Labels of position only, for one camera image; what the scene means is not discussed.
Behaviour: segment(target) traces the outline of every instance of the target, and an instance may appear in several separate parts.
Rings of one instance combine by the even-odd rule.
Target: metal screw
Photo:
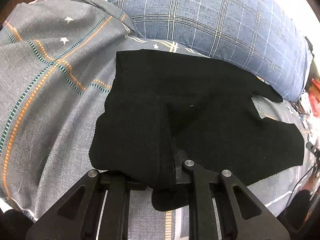
[[[184,164],[185,164],[186,166],[188,166],[188,167],[191,167],[191,166],[195,165],[194,161],[192,161],[192,160],[186,160],[186,161],[184,162]]]
[[[222,171],[222,175],[225,176],[225,177],[230,177],[230,176],[231,176],[231,171],[229,171],[229,170],[223,170],[223,171]]]
[[[88,172],[88,176],[91,177],[91,178],[93,178],[93,177],[95,177],[97,175],[98,175],[98,171],[96,171],[96,170],[91,170],[91,171]]]

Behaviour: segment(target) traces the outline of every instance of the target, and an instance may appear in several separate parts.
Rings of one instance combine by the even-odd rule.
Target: plaid pattern
[[[176,41],[231,62],[289,101],[297,101],[304,89],[311,53],[273,0],[108,1],[131,18],[142,37]]]

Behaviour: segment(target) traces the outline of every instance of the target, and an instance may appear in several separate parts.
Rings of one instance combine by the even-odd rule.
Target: black cable
[[[291,194],[290,194],[290,197],[289,197],[289,199],[288,199],[288,201],[287,201],[287,204],[285,205],[285,210],[286,210],[287,207],[288,207],[289,201],[290,201],[290,199],[291,199],[291,197],[292,197],[292,194],[293,194],[296,186],[307,176],[307,174],[316,166],[316,164],[317,164],[317,160],[316,160],[315,164],[313,164],[313,166],[301,177],[301,179],[299,179],[299,181],[297,182],[297,184],[294,186],[294,188],[293,188],[293,190],[292,190],[292,192],[291,192]]]

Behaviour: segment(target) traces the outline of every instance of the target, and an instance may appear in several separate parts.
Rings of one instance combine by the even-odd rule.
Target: wrinkled fabric
[[[266,80],[298,101],[312,55],[293,21],[273,0],[108,0],[140,35],[184,44]]]
[[[116,52],[136,49],[201,56],[175,41],[139,38],[127,15],[105,0],[17,5],[0,31],[3,199],[35,221],[92,169],[88,152],[115,77]],[[306,140],[308,133],[288,102],[276,104],[260,97],[253,101],[262,118],[294,123]],[[306,150],[302,166],[249,189],[278,215],[288,192],[313,161]],[[188,207],[158,212],[151,193],[150,189],[131,192],[129,239],[163,240],[167,233],[174,238],[175,221],[181,237],[186,236]],[[166,230],[169,221],[172,227]]]

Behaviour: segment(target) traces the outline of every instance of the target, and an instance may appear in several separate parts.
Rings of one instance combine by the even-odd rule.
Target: white star
[[[63,45],[65,45],[66,44],[66,42],[67,41],[69,41],[68,39],[67,39],[67,37],[63,37],[63,38],[61,38],[61,40],[60,41],[63,41]]]
[[[68,23],[71,22],[71,21],[73,21],[73,19],[70,18],[70,17],[67,17],[67,18],[65,18],[64,20],[65,20],[65,21],[68,21]]]

